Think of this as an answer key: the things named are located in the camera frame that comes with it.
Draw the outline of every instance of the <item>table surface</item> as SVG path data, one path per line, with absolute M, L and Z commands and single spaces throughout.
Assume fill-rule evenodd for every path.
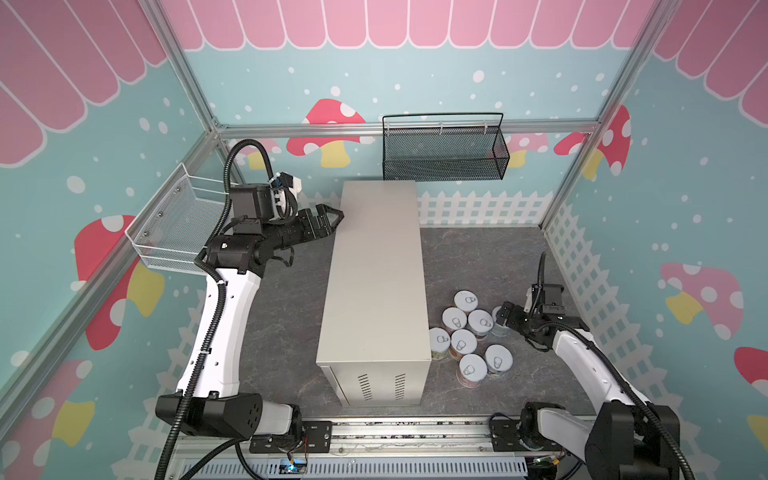
M 545 282 L 564 284 L 538 228 L 422 228 L 421 238 L 430 327 L 440 325 L 459 290 L 477 294 L 479 308 L 489 312 L 504 300 L 524 304 L 542 251 L 548 259 Z M 478 344 L 480 354 L 494 343 L 512 352 L 512 370 L 501 379 L 467 389 L 456 379 L 457 362 L 447 357 L 432 362 L 419 406 L 343 407 L 315 364 L 332 251 L 333 236 L 296 247 L 291 268 L 276 261 L 267 266 L 243 338 L 241 392 L 297 404 L 304 417 L 517 415 L 527 401 L 594 414 L 565 363 L 554 352 L 535 351 L 517 333 Z M 578 315 L 567 288 L 563 303 L 568 314 Z

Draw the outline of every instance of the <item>can lid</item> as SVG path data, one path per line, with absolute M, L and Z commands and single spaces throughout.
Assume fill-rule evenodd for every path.
M 442 322 L 451 330 L 462 329 L 467 324 L 467 314 L 464 313 L 464 310 L 450 306 L 443 310 Z
M 433 352 L 444 352 L 451 346 L 451 336 L 445 330 L 435 327 L 429 329 L 429 348 Z
M 477 333 L 490 332 L 493 328 L 493 318 L 485 310 L 473 310 L 469 313 L 469 326 Z
M 458 361 L 458 369 L 464 378 L 470 382 L 479 382 L 488 375 L 488 366 L 482 361 L 480 355 L 475 355 L 474 353 L 464 355 Z
M 469 330 L 456 330 L 451 335 L 451 346 L 455 351 L 466 355 L 478 348 L 478 340 Z
M 512 353 L 502 345 L 491 345 L 485 351 L 485 361 L 497 372 L 512 368 Z
M 469 290 L 462 290 L 453 296 L 453 304 L 469 313 L 478 307 L 478 297 Z

